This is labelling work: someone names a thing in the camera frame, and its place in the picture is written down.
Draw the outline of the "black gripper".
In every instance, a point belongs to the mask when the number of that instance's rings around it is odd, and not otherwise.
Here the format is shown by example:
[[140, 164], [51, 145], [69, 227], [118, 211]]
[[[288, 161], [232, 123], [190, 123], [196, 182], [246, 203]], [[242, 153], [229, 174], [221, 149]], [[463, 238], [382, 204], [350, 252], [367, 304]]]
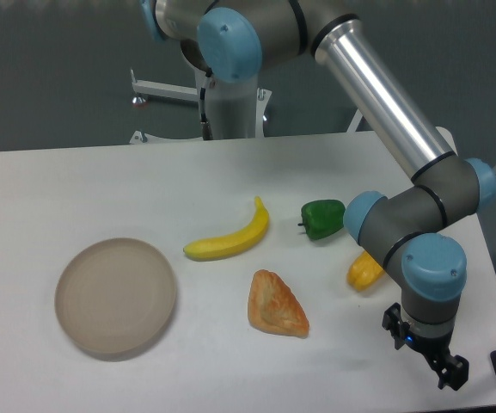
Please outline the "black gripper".
[[426, 324], [401, 310], [394, 303], [383, 314], [382, 327], [390, 333], [395, 349], [407, 345], [424, 355], [429, 367], [438, 376], [438, 388], [459, 390], [468, 381], [469, 362], [450, 353], [450, 321]]

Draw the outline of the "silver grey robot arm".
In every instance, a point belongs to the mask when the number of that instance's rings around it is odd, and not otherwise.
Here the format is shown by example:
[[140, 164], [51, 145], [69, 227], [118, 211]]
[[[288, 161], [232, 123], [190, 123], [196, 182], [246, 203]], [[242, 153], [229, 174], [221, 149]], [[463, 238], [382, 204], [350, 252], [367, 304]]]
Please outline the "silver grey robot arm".
[[493, 169], [457, 156], [341, 1], [143, 1], [141, 10], [155, 40], [194, 42], [225, 82], [247, 81], [306, 52], [334, 74], [413, 184], [393, 198], [362, 193], [344, 217], [357, 244], [401, 288], [401, 302], [384, 312], [383, 327], [397, 348], [424, 356], [440, 387], [462, 387], [469, 364], [449, 344], [467, 258], [442, 230], [493, 201]]

